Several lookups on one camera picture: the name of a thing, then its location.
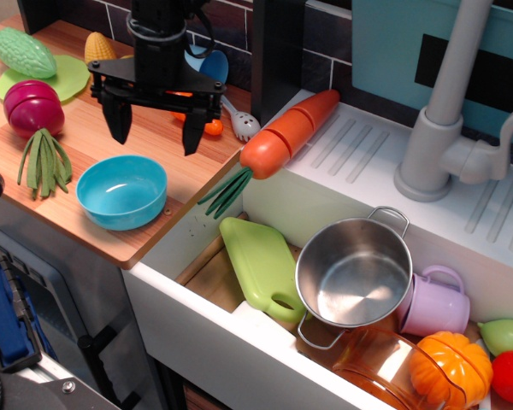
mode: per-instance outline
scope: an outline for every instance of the green cutting board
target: green cutting board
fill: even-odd
[[[283,235],[271,226],[225,218],[224,244],[247,302],[271,317],[298,322],[306,307],[295,285],[296,262]]]

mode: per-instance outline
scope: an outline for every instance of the pot handle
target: pot handle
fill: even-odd
[[[308,340],[308,338],[302,333],[302,324],[304,323],[304,321],[306,320],[306,317],[308,316],[308,311],[306,310],[306,312],[304,313],[304,317],[300,320],[300,323],[298,324],[298,335],[302,338],[302,340],[304,340],[307,344],[309,344],[309,346],[311,346],[312,348],[315,348],[315,349],[319,349],[319,350],[329,350],[332,346],[334,346],[336,344],[336,342],[338,340],[340,340],[340,338],[342,337],[342,335],[344,335],[344,332],[345,330],[342,330],[340,332],[340,334],[338,336],[336,336],[334,338],[334,340],[331,342],[331,344],[327,345],[327,346],[321,346],[320,344],[315,344],[313,342],[311,342],[310,340]]]
[[[404,227],[403,229],[403,233],[401,234],[401,237],[404,237],[404,234],[407,233],[407,230],[409,229],[409,225],[410,225],[410,222],[409,222],[409,218],[406,217],[405,214],[403,214],[401,211],[397,210],[396,208],[392,208],[392,207],[386,207],[386,206],[381,206],[381,207],[376,207],[375,209],[373,209],[373,211],[369,214],[369,216],[367,217],[368,220],[370,220],[371,216],[373,216],[376,211],[379,211],[381,209],[385,209],[387,211],[390,211],[391,213],[393,214],[397,214],[397,216],[399,218],[401,218],[402,220],[404,220],[406,222],[406,226]]]

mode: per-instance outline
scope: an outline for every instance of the blue clamp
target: blue clamp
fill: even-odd
[[[29,295],[6,258],[0,260],[0,371],[17,372],[38,363],[42,351],[56,359]]]

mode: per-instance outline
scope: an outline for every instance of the toy carrot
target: toy carrot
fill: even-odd
[[[207,202],[220,192],[205,214],[209,215],[216,210],[214,218],[217,219],[235,201],[251,178],[266,179],[281,170],[325,123],[339,100],[340,94],[336,90],[319,92],[290,107],[249,140],[239,157],[243,168],[198,202]]]

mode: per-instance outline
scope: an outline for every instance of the white sink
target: white sink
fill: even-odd
[[[252,180],[223,217],[243,210],[303,247],[330,222],[395,207],[410,219],[404,239],[416,272],[438,263],[457,270],[473,321],[513,318],[513,168],[496,184],[454,181],[442,200],[413,202],[393,185],[408,128],[341,105],[323,129],[286,168]],[[219,235],[207,206],[124,272],[148,353],[234,409],[391,409],[297,353],[281,330],[262,331],[174,281]]]

